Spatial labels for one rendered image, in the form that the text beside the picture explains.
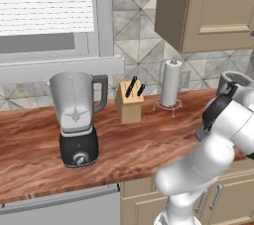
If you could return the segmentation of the wooden knife block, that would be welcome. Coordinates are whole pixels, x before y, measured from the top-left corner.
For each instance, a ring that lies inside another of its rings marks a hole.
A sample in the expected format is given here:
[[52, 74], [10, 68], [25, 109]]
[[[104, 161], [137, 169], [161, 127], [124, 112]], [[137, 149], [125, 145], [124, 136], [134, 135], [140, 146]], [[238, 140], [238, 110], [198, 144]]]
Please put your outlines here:
[[115, 97], [115, 105], [122, 124], [139, 123], [141, 121], [142, 104], [144, 96], [138, 96], [141, 81], [137, 80], [130, 95], [126, 96], [126, 91], [130, 81], [121, 81]]

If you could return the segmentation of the grey dishwasher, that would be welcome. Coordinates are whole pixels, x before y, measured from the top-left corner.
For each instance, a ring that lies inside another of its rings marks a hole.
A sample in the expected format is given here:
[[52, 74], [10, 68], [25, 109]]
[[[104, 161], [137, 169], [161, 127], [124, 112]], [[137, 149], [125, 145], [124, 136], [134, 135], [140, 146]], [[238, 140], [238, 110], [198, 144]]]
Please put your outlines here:
[[0, 203], [0, 225], [120, 225], [120, 186]]

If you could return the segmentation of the grey wall outlet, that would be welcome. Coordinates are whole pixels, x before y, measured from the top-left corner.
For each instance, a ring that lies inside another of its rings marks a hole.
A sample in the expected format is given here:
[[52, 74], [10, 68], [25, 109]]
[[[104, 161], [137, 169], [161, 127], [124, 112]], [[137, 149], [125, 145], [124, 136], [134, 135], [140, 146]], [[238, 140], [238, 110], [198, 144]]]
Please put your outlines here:
[[181, 88], [188, 88], [191, 79], [191, 71], [183, 70], [181, 75]]

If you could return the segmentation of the beige wall cupboard door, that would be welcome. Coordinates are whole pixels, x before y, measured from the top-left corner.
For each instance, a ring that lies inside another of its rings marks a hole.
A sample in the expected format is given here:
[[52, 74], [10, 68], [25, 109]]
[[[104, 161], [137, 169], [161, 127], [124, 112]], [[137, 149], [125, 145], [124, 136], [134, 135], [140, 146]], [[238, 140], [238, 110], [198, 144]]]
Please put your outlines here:
[[254, 0], [190, 0], [185, 53], [254, 47]]

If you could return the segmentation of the short black-handled knife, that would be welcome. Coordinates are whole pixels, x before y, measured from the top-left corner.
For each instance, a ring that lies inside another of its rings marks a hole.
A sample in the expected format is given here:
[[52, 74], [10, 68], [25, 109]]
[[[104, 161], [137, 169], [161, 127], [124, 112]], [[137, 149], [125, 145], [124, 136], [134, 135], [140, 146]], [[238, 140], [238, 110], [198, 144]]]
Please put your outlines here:
[[141, 96], [141, 94], [143, 93], [144, 89], [145, 89], [145, 84], [141, 84], [139, 90], [137, 91], [137, 96]]

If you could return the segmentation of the beige wall cupboard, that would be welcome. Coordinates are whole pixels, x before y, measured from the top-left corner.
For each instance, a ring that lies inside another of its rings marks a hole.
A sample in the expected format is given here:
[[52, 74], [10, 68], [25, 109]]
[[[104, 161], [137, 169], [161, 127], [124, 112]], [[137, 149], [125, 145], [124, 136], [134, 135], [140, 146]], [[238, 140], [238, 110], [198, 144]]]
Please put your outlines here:
[[190, 0], [157, 0], [155, 31], [180, 53], [186, 32]]

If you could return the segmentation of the beige base cupboard door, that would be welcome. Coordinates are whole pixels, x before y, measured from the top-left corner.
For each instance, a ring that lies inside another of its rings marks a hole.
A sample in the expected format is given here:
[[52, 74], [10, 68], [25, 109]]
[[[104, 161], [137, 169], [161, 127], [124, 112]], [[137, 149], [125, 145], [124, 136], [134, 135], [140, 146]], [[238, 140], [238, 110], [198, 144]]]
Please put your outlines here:
[[[211, 211], [217, 185], [223, 186], [218, 201]], [[200, 198], [196, 201], [193, 214], [201, 225], [242, 225], [254, 221], [254, 170], [220, 178], [208, 189], [204, 205], [195, 213]]]
[[158, 192], [121, 198], [121, 225], [154, 225], [166, 203], [167, 197]]

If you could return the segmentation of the clear grey blender jar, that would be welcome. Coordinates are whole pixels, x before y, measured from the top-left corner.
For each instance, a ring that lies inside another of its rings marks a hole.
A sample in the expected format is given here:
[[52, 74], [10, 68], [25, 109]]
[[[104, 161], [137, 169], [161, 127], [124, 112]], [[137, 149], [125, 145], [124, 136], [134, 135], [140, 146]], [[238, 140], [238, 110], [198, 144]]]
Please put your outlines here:
[[[101, 84], [101, 98], [94, 105], [94, 83]], [[63, 136], [87, 135], [93, 115], [107, 103], [108, 76], [84, 71], [64, 71], [50, 78], [50, 90]]]

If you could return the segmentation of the grey window frame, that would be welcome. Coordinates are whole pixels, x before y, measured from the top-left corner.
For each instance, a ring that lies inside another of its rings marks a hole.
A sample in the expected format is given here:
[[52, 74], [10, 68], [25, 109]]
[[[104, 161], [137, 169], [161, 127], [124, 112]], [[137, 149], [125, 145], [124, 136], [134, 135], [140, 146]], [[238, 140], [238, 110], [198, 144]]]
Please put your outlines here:
[[46, 81], [65, 70], [120, 74], [114, 53], [113, 0], [92, 0], [92, 32], [0, 36], [0, 84]]

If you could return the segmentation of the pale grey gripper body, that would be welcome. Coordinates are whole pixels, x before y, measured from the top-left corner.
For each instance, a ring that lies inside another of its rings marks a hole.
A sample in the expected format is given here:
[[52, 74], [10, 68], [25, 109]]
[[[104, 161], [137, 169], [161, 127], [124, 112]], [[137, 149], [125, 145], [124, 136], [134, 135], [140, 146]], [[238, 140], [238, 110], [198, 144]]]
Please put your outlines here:
[[201, 142], [208, 134], [209, 132], [207, 130], [203, 129], [203, 126], [198, 126], [195, 129], [195, 137]]

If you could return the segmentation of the beige drawer front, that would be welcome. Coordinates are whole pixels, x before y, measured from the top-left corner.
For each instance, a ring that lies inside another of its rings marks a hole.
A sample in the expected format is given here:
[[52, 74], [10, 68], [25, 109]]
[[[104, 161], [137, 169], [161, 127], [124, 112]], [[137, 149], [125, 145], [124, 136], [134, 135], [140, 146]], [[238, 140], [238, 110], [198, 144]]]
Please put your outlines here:
[[233, 162], [229, 169], [225, 171], [220, 178], [229, 177], [233, 174], [244, 173], [247, 170], [254, 170], [254, 160], [241, 160]]
[[152, 177], [121, 182], [120, 188], [122, 197], [133, 197], [156, 191], [155, 182]]

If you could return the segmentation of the white paper towel roll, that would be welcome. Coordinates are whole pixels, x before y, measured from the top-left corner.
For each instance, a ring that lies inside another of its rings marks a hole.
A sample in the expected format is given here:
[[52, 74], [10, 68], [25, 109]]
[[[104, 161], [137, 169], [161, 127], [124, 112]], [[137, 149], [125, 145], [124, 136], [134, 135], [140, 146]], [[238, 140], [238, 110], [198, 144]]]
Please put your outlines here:
[[182, 63], [174, 57], [165, 61], [161, 102], [173, 106], [177, 102], [182, 73]]

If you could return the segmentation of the long black-handled knife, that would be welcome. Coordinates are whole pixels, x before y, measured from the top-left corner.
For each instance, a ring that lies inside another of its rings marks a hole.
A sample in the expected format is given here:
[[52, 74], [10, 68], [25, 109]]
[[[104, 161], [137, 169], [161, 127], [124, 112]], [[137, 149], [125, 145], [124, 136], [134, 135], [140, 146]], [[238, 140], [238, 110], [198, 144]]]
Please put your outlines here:
[[128, 86], [128, 88], [127, 88], [127, 90], [126, 90], [125, 97], [128, 98], [128, 97], [130, 96], [130, 94], [131, 94], [131, 92], [132, 92], [132, 89], [133, 89], [133, 87], [134, 87], [136, 81], [137, 81], [137, 76], [135, 75], [135, 76], [133, 76], [133, 78], [132, 78], [132, 80], [131, 80], [131, 83], [130, 83], [130, 85]]

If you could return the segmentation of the black blender base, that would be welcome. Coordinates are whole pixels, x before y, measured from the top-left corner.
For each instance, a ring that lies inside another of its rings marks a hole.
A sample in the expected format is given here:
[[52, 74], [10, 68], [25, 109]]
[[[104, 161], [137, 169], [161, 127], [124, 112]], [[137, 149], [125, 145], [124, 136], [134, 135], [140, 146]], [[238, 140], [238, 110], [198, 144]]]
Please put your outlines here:
[[60, 152], [67, 168], [84, 168], [94, 165], [99, 158], [99, 145], [96, 130], [79, 133], [60, 132]]

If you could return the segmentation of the white window blind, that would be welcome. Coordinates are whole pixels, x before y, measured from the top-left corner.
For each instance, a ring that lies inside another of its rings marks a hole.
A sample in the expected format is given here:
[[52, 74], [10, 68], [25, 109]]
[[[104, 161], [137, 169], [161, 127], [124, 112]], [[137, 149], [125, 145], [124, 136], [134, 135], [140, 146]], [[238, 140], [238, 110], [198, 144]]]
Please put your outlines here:
[[0, 0], [0, 36], [93, 30], [92, 0]]

